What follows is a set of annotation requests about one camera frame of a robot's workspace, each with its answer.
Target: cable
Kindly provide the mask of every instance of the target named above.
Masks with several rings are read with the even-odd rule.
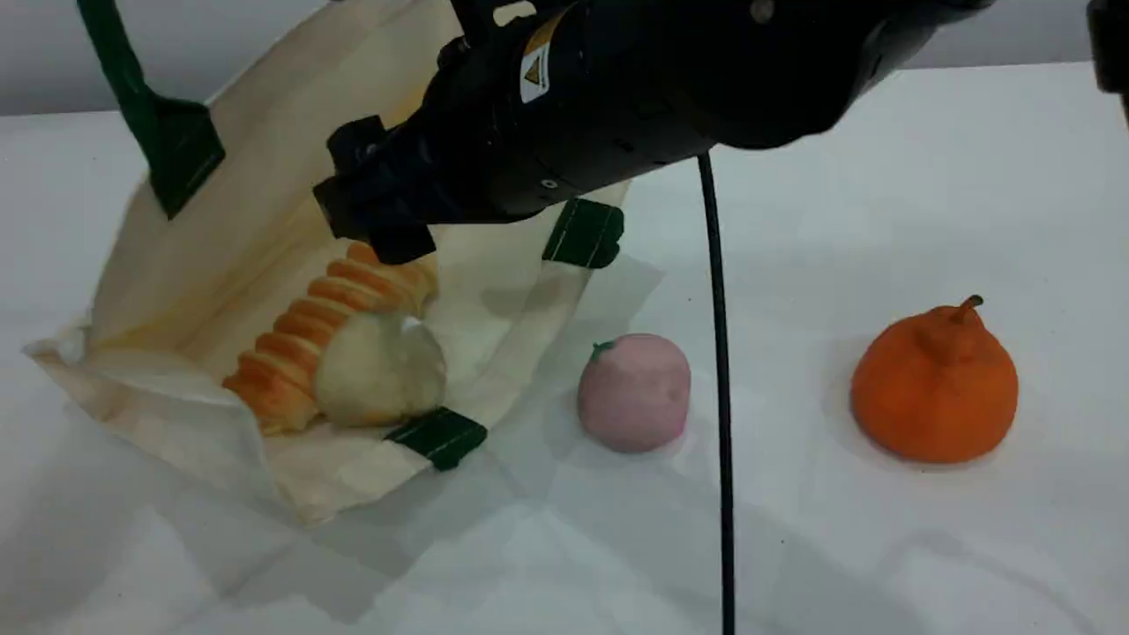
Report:
[[[717,348],[717,427],[721,466],[721,635],[737,630],[736,551],[733,522],[733,425],[729,403],[729,328],[725,316],[725,270],[721,262],[721,224],[717,212],[714,164],[709,153],[698,157],[706,199],[710,284],[714,287],[714,345]]]

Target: wall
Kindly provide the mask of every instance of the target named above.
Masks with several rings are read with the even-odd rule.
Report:
[[[150,84],[202,99],[323,0],[117,0]],[[942,33],[914,66],[1089,56],[1086,0],[999,0]],[[0,115],[114,107],[75,0],[0,0]]]

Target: warning label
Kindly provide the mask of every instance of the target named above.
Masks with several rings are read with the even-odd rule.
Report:
[[[522,103],[528,104],[537,97],[549,94],[549,53],[553,43],[553,33],[561,24],[561,18],[568,11],[561,11],[557,17],[541,25],[528,44],[525,45],[525,56],[522,58]]]
[[[549,93],[549,44],[522,60],[522,103]]]

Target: bread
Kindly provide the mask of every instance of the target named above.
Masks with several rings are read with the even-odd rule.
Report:
[[[333,261],[273,330],[239,356],[238,368],[222,385],[251,408],[263,434],[300,433],[320,414],[314,377],[334,334],[358,313],[421,318],[437,287],[434,255],[391,267],[370,246],[353,243],[345,259]]]
[[[358,313],[326,347],[314,381],[318,408],[340,426],[390,426],[443,403],[443,349],[406,313]]]

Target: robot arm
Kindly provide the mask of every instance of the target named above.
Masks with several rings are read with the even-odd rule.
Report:
[[[1089,34],[1097,84],[1106,93],[1121,95],[1129,120],[1129,0],[1093,0]]]
[[[435,245],[428,224],[509,223],[701,155],[831,129],[942,25],[995,0],[453,0],[420,110],[329,141],[315,189],[339,236],[385,262]]]

